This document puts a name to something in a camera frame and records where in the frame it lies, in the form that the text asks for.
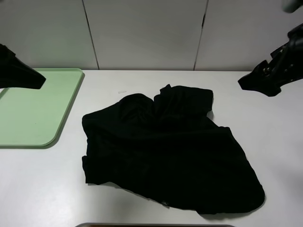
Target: white tabletop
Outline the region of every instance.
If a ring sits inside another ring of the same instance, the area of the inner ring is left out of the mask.
[[[241,90],[237,80],[246,72],[84,73],[57,144],[48,149],[0,149],[1,227],[74,227],[82,223],[303,226],[303,80],[283,86],[276,97],[267,97]],[[244,149],[266,193],[263,207],[248,215],[202,217],[112,186],[85,184],[82,116],[133,93],[153,98],[167,84],[214,91],[214,122],[230,127]]]

